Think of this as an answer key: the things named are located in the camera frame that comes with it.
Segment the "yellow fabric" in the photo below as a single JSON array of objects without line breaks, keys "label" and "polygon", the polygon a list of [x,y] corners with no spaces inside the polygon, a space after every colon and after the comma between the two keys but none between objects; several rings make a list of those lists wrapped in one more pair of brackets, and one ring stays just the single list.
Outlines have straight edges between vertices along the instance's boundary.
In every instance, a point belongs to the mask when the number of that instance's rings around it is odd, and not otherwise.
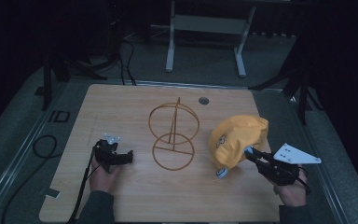
[{"label": "yellow fabric", "polygon": [[236,115],[220,122],[212,131],[209,148],[217,169],[231,169],[246,160],[248,146],[262,150],[269,132],[269,122],[256,116]]}]

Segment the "gold wire frame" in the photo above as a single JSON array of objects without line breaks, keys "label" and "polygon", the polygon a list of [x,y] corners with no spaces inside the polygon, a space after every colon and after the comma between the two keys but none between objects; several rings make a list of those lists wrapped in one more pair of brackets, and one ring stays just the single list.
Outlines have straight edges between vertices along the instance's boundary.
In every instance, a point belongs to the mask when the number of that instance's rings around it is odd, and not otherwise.
[{"label": "gold wire frame", "polygon": [[[165,133],[163,134],[162,136],[157,136],[155,132],[153,132],[153,129],[152,129],[152,125],[151,125],[151,118],[154,114],[154,112],[156,112],[156,110],[158,109],[161,109],[161,108],[164,108],[164,107],[174,107],[175,110],[173,112],[173,116],[172,116],[172,124],[171,124],[171,129],[170,129],[170,132],[169,133]],[[195,133],[191,136],[191,137],[187,137],[185,136],[184,134],[181,134],[181,133],[177,133],[176,132],[176,119],[177,119],[177,112],[178,112],[178,109],[182,109],[182,110],[185,110],[187,113],[189,113],[190,115],[192,115],[196,121],[197,121],[197,130],[195,131]],[[186,168],[192,161],[193,161],[193,158],[194,158],[194,153],[195,153],[195,150],[194,150],[194,146],[193,146],[193,143],[191,143],[191,140],[197,135],[197,133],[199,132],[199,129],[200,129],[200,120],[199,118],[197,117],[196,113],[190,108],[188,107],[187,105],[181,105],[180,104],[180,97],[178,98],[178,100],[176,101],[176,103],[167,103],[167,104],[163,104],[163,105],[160,105],[156,108],[154,108],[151,112],[150,112],[150,116],[149,116],[149,121],[148,121],[148,124],[149,124],[149,129],[150,129],[150,132],[157,138],[155,144],[153,145],[153,159],[155,160],[155,162],[162,168],[166,169],[166,170],[170,170],[170,171],[177,171],[177,170],[182,170],[184,168]],[[179,135],[181,137],[183,137],[185,140],[184,141],[181,141],[181,142],[176,142],[176,135]],[[164,140],[163,137],[165,136],[169,136],[168,137],[168,140]],[[163,143],[166,143],[166,144],[169,144],[169,145],[172,145],[172,148],[166,148],[166,147],[157,147],[157,143],[158,142],[163,142]],[[179,150],[175,150],[175,146],[176,145],[180,145],[180,144],[184,144],[184,143],[189,143],[191,145],[191,148],[192,148],[192,152],[189,153],[189,152],[184,152],[184,151],[179,151]],[[170,167],[167,167],[167,166],[164,166],[163,164],[161,164],[157,158],[156,158],[156,149],[161,149],[161,150],[168,150],[168,151],[172,151],[172,152],[175,152],[175,153],[183,153],[183,154],[187,154],[187,155],[191,155],[191,158],[190,160],[188,161],[188,163],[186,163],[184,166],[182,167],[179,167],[179,168],[170,168]]]}]

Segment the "black sleeve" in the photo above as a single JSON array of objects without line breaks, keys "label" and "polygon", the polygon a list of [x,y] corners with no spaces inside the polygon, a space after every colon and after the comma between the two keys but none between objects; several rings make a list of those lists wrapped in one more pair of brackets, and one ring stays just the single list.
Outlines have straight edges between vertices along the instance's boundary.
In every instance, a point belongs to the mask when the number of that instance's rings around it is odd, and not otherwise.
[{"label": "black sleeve", "polygon": [[103,191],[92,191],[89,199],[84,205],[76,224],[113,224],[115,216],[113,215],[114,197]]},{"label": "black sleeve", "polygon": [[279,216],[281,224],[312,224],[313,220],[306,205],[299,207],[279,206]]}]

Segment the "hand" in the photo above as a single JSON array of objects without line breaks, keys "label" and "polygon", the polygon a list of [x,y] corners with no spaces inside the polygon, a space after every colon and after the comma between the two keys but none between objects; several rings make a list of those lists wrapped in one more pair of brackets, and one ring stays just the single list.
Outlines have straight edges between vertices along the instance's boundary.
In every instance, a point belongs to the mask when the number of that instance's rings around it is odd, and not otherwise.
[{"label": "hand", "polygon": [[100,164],[92,158],[91,170],[94,171],[89,178],[89,187],[91,191],[100,190],[110,194],[113,194],[117,177],[123,168],[122,165],[116,166],[111,173],[107,173],[103,167],[99,167]]},{"label": "hand", "polygon": [[[307,183],[307,177],[303,169],[300,168],[299,178]],[[272,181],[268,180],[281,198],[281,201],[286,206],[298,207],[307,204],[306,188],[298,180],[293,185],[278,186]]]}]

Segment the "white tag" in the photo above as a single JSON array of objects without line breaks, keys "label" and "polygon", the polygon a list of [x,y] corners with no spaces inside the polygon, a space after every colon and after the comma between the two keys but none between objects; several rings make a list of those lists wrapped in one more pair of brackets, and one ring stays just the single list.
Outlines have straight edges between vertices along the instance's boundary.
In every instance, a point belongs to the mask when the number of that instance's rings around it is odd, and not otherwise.
[{"label": "white tag", "polygon": [[110,134],[107,134],[107,133],[105,133],[103,136],[105,137],[105,140],[109,145],[112,145],[112,144],[120,141],[120,137],[114,137],[114,136],[112,136]]},{"label": "white tag", "polygon": [[312,164],[322,162],[320,158],[316,158],[295,147],[291,147],[286,143],[275,153],[274,159],[290,164]]}]

